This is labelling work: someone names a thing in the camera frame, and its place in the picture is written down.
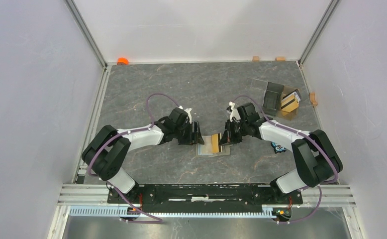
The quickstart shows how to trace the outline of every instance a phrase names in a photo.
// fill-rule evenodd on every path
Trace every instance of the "white panel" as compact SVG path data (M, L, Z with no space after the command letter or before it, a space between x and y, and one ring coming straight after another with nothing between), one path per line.
M101 68L61 0L0 0L0 239L42 239Z
M329 0L76 0L106 61L297 60Z
M341 1L304 70L366 234L387 238L387 1Z

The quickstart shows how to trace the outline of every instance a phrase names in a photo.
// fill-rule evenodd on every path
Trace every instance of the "wooden block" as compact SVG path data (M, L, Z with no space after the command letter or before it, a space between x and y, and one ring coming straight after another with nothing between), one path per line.
M309 93L309 99L310 99L311 104L312 104L313 107L318 105L318 102L315 99L315 92Z
M284 56L278 56L276 57L276 61L286 61L286 58Z

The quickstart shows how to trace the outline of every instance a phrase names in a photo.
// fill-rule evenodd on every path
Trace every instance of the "gray tabletop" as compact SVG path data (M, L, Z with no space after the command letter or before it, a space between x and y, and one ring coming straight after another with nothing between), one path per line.
M301 130L318 128L295 62L228 62L113 66L97 130L106 124L115 128L147 125L145 99L161 92L193 109L202 135L223 132L229 101L247 94L262 102L267 81L299 88L302 93L296 118L277 121ZM156 120L175 107L162 96L152 98L149 105ZM266 183L295 168L292 153L274 154L269 142L256 138L244 137L230 151L227 156L199 157L195 146L178 145L174 140L129 152L123 167L138 183ZM102 182L87 176L85 183Z

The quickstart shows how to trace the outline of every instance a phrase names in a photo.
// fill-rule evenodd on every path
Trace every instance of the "purple cable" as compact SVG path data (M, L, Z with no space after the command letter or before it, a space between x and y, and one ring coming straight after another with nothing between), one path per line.
M135 211L139 212L139 213L142 213L144 215L146 215L147 217L150 217L152 219L155 219L156 221L129 221L129 220L126 220L127 223L138 223L138 224L160 224L160 223L163 223L163 219L161 218L158 218L156 216L153 216L151 214L148 214L146 212L144 212L143 210L137 208L136 206L134 206L132 203L130 203L130 201L123 195L123 193L116 187L114 187L114 189L116 190L116 192L119 194L119 196L122 197L122 199L127 203L129 204L129 206L131 206L133 209L135 209Z
M152 115L152 113L151 113L151 110L150 110L150 108L149 108L149 106L148 106L148 102L149 102L149 100L150 100L151 97L156 96L156 95L165 96L165 97L169 98L171 101L173 101L178 107L180 106L179 103L178 103L175 99L173 99L172 97L170 97L170 96L168 96L168 95L166 95L166 94L163 94L163 93L153 93L153 94L151 94L150 96L147 97L147 100L145 101L145 108L147 109L148 115L149 115L149 117L150 117L151 125L148 125L148 126L146 126L146 127L144 127L144 128L133 129L133 130L130 131L131 133L145 131L145 130L148 130L148 129L150 129L150 128L152 128L152 127L154 126L154 117L153 117L153 115ZM98 156L100 155L100 153L107 147L107 145L109 145L109 144L110 144L111 142L113 142L115 139L117 139L117 138L119 138L119 137L121 137L121 136L123 136L123 135L128 134L128 132L129 132L129 131L125 131L125 132L116 134L115 136L113 136L112 138L110 138L105 144L103 144L103 145L100 147L100 149L96 152L96 154L94 155L94 157L91 159L90 164L88 165L87 172L88 172L88 174L89 174L90 176L98 176L97 174L91 173L91 170L92 170L92 168L93 168L93 165L94 165L95 161L97 160ZM153 215L150 215L150 214L148 214L148 213L146 213L146 212L140 210L139 208L133 206L133 204L130 203L130 201L123 195L123 193L122 193L117 187L114 187L114 188L116 189L116 191L117 191L117 193L119 194L119 196L121 196L122 199L123 199L127 204L129 204L131 207L133 207L136 211L138 211L139 213L142 213L142 214L144 214L144 215L146 215L146 216L148 216L148 217L151 217L151 218L157 220L157 221L139 221L139 222L137 222L137 221L128 221L128 222L130 222L130 223L140 223L140 224L158 224L158 223L163 223L163 220L162 220L161 218L158 218L158 217L155 217L155 216L153 216Z
M321 204L321 200L322 200L322 190L321 190L321 187L318 185L317 186L318 189L319 189L319 199L318 199L318 203L316 204L315 208L312 210L312 212L310 214L308 214L308 216L306 217L303 217L303 218L300 218L300 219L296 219L296 220L293 220L293 221L288 221L288 222L277 222L278 224L284 224L284 225L287 225L287 224L292 224L292 223L298 223L298 222L301 222L303 220L306 220L310 217L312 217L312 215L314 215L316 213L316 210L319 208L319 205Z

